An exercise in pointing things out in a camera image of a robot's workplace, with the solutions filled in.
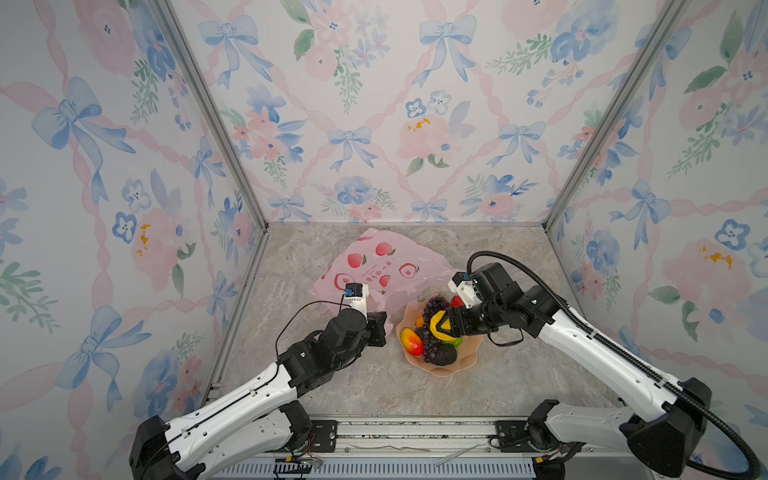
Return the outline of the pink plastic bag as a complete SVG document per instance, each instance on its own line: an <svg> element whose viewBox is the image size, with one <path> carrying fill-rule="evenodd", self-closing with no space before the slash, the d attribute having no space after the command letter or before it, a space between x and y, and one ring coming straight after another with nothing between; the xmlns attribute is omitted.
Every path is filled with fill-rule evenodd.
<svg viewBox="0 0 768 480"><path fill-rule="evenodd" d="M369 288L367 307L387 313L385 331L397 312L432 287L445 287L457 270L441 254L391 231L370 228L330 264L312 286L318 300L339 299L348 283Z"/></svg>

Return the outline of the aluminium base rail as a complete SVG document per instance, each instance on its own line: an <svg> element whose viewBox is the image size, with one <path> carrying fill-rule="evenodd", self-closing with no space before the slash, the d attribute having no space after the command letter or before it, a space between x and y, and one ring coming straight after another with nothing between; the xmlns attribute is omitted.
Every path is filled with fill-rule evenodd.
<svg viewBox="0 0 768 480"><path fill-rule="evenodd" d="M208 448L202 479L654 479L631 454L588 444L562 465L521 440L519 417L315 416L304 445L280 446L265 417Z"/></svg>

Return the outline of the pink scalloped fruit plate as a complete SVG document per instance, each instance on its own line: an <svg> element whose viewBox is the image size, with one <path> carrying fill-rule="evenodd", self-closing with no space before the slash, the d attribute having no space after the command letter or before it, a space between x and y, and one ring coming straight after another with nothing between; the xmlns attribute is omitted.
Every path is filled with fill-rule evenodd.
<svg viewBox="0 0 768 480"><path fill-rule="evenodd" d="M473 367L478 361L481 337L440 340L429 330L424 320L428 301L410 302L403 320L396 326L397 339L406 360L438 377L448 377Z"/></svg>

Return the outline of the aluminium corner post right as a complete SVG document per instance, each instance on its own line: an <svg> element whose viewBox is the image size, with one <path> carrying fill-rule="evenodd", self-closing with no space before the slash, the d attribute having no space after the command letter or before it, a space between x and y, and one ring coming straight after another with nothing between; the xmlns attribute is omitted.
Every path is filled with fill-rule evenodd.
<svg viewBox="0 0 768 480"><path fill-rule="evenodd" d="M663 47L674 33L677 24L689 6L689 1L671 0L662 4L660 14L652 24L646 37L646 43L633 58L630 68L626 72L625 80L616 90L615 95L608 104L601 122L596 128L592 140L590 140L582 156L577 160L574 169L567 177L563 189L556 196L554 206L542 225L547 234L553 231L558 221L565 215L569 201L576 193L580 182L590 169L600 150L613 133L615 126L622 118L624 111L630 106L639 85L650 72L656 59L661 55Z"/></svg>

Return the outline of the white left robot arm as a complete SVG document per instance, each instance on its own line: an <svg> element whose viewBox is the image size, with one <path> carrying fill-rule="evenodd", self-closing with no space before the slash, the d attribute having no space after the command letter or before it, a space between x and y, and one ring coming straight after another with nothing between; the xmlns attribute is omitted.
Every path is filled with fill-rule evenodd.
<svg viewBox="0 0 768 480"><path fill-rule="evenodd" d="M384 312L346 308L238 389L173 420L144 421L129 455L133 478L209 479L260 453L305 448L312 422L300 397L365 348L384 346L386 319Z"/></svg>

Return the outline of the yellow lemon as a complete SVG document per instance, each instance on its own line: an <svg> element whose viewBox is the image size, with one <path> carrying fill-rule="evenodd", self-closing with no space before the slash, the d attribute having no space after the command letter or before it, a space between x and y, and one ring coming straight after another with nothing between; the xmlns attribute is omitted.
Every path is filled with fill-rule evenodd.
<svg viewBox="0 0 768 480"><path fill-rule="evenodd" d="M454 335L447 310L438 311L431 317L429 331L442 343L450 344L455 347L458 347L462 343L462 338Z"/></svg>

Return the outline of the dark avocado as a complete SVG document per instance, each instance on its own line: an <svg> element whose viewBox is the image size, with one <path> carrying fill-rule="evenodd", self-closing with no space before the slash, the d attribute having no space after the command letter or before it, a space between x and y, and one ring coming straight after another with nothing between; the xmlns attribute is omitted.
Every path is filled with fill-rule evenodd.
<svg viewBox="0 0 768 480"><path fill-rule="evenodd" d="M432 363L437 366L448 366L456 362L457 348L452 344L440 343L433 351Z"/></svg>

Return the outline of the aluminium corner post left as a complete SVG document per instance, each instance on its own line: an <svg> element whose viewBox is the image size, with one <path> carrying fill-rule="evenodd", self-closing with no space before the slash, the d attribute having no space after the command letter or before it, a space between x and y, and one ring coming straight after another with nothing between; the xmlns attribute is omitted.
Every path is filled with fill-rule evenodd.
<svg viewBox="0 0 768 480"><path fill-rule="evenodd" d="M189 45L173 5L170 1L148 1L151 12L155 15L159 27L168 38L170 49L180 63L182 73L190 86L191 93L202 112L203 119L210 128L216 145L219 147L225 163L231 170L236 186L244 197L249 212L255 219L258 230L266 234L268 222L258 204L255 192L249 182L247 171L239 160L234 145L225 131L225 125L218 112L214 98L203 76L203 72Z"/></svg>

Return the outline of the red yellow mango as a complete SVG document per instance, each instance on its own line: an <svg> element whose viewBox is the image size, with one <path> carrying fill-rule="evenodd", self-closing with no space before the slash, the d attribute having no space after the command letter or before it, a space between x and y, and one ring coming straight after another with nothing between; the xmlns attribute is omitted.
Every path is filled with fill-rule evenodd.
<svg viewBox="0 0 768 480"><path fill-rule="evenodd" d="M424 343L415 331L410 328L404 328L399 334L399 339L406 353L413 357L420 357L423 355Z"/></svg>

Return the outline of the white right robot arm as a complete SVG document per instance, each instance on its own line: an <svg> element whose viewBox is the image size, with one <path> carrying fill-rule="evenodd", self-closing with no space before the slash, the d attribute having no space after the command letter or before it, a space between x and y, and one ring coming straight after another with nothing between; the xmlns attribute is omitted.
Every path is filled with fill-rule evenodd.
<svg viewBox="0 0 768 480"><path fill-rule="evenodd" d="M603 336L557 294L541 285L522 290L498 263L449 283L461 303L426 320L437 337L490 336L519 330L558 349L608 386L624 405L588 408L544 400L529 415L523 441L540 452L594 444L633 454L652 471L678 477L707 421L665 388L668 375Z"/></svg>

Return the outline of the aluminium corner post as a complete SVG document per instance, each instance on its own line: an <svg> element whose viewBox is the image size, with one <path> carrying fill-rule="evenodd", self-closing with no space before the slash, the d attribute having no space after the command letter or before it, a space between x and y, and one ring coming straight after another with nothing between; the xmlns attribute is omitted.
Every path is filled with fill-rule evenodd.
<svg viewBox="0 0 768 480"><path fill-rule="evenodd" d="M613 133L615 126L622 118L624 111L630 106L639 85L650 72L656 59L661 55L663 47L674 33L677 24L689 6L689 1L671 0L662 4L660 14L652 24L646 37L646 43L633 58L630 68L626 72L625 80L616 90L615 95L608 104L601 122L596 128L592 140L590 140L582 156L577 160L574 169L567 177L563 189L556 196L554 206L542 225L547 234L553 231L558 221L565 215L569 201L576 193L580 182L590 169L600 150Z"/></svg>
<svg viewBox="0 0 768 480"><path fill-rule="evenodd" d="M266 234L268 222L258 204L255 192L249 182L247 171L239 160L234 145L225 131L225 125L218 112L214 98L203 76L203 72L189 45L173 5L170 1L148 1L151 12L155 15L159 27L168 38L170 49L180 63L182 73L190 86L191 93L202 112L203 119L210 128L216 145L219 147L225 163L231 170L236 186L244 197L249 212L255 219L258 230Z"/></svg>

